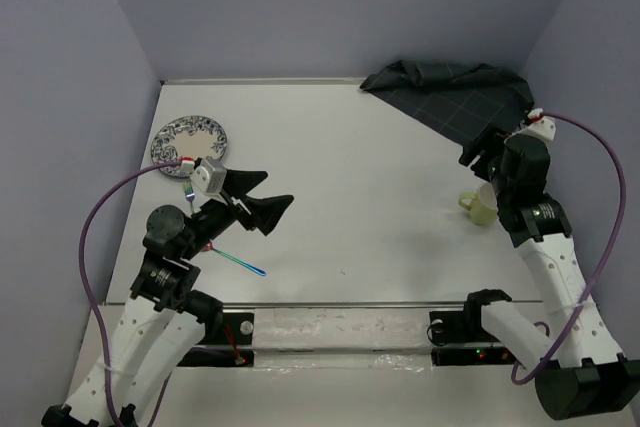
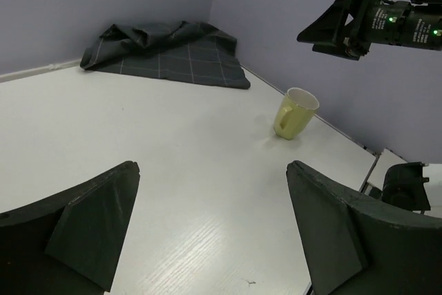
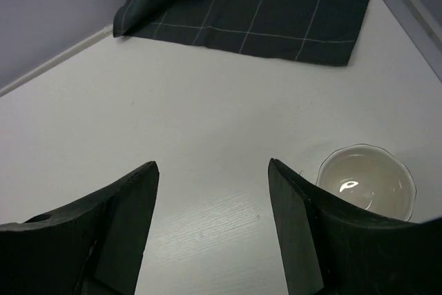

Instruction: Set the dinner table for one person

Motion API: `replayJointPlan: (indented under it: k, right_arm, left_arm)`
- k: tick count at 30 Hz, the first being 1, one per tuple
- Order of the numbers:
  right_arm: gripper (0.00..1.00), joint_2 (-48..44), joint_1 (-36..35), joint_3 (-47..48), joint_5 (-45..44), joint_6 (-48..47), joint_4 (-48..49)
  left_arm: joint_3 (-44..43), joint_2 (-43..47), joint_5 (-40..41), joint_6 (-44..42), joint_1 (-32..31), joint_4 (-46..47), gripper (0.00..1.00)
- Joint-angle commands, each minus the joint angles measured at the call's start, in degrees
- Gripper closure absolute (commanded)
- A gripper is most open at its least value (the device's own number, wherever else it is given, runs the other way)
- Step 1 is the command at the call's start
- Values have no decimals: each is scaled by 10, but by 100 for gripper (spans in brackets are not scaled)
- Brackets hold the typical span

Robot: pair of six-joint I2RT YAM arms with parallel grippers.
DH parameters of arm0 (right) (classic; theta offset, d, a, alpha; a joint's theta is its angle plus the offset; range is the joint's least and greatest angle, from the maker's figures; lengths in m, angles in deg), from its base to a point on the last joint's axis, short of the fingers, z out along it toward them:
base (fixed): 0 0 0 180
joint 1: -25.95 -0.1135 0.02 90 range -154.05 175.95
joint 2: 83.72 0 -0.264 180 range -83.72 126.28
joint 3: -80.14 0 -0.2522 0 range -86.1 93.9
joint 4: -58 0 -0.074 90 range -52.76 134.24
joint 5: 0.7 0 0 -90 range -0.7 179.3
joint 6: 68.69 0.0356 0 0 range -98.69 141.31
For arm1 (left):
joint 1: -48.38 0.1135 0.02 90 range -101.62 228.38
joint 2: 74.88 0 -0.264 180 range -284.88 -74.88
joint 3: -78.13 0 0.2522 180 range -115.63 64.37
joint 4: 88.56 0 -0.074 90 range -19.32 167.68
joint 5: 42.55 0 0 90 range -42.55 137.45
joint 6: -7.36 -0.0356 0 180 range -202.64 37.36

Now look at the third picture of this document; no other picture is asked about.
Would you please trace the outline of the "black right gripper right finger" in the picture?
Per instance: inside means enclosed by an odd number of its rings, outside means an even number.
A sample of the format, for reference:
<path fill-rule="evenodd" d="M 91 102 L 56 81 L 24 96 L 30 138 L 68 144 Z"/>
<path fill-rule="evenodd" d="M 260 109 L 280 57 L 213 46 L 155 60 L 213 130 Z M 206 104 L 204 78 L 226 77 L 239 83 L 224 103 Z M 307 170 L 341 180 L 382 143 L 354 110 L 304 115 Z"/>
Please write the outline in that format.
<path fill-rule="evenodd" d="M 269 194 L 290 294 L 440 294 L 441 220 L 413 223 L 358 208 L 280 160 Z"/>

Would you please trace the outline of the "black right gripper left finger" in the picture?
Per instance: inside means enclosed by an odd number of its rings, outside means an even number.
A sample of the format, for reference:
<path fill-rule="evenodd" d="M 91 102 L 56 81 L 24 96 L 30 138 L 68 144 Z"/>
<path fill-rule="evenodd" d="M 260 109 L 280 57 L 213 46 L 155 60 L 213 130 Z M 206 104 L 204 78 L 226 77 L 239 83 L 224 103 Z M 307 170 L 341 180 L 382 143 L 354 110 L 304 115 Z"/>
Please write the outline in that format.
<path fill-rule="evenodd" d="M 1 225 L 2 294 L 134 294 L 159 170 L 114 183 L 23 223 Z"/>

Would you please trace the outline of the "dark checked cloth placemat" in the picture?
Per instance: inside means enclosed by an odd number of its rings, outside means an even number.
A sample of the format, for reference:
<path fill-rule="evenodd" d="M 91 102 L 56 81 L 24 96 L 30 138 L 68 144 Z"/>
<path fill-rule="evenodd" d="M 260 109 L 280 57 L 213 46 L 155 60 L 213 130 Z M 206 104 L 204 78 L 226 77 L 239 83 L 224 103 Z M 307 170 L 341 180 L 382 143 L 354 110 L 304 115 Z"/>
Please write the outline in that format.
<path fill-rule="evenodd" d="M 126 0 L 115 37 L 346 66 L 369 0 Z"/>

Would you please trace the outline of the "cream and yellow mug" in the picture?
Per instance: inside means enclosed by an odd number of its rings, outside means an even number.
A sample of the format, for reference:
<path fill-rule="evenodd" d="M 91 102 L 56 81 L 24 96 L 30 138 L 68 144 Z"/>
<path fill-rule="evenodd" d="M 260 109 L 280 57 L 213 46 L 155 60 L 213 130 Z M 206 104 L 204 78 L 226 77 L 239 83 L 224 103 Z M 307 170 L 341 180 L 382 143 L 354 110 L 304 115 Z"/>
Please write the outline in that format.
<path fill-rule="evenodd" d="M 361 209 L 403 221 L 411 219 L 416 200 L 408 168 L 369 144 L 334 151 L 321 164 L 316 186 Z"/>

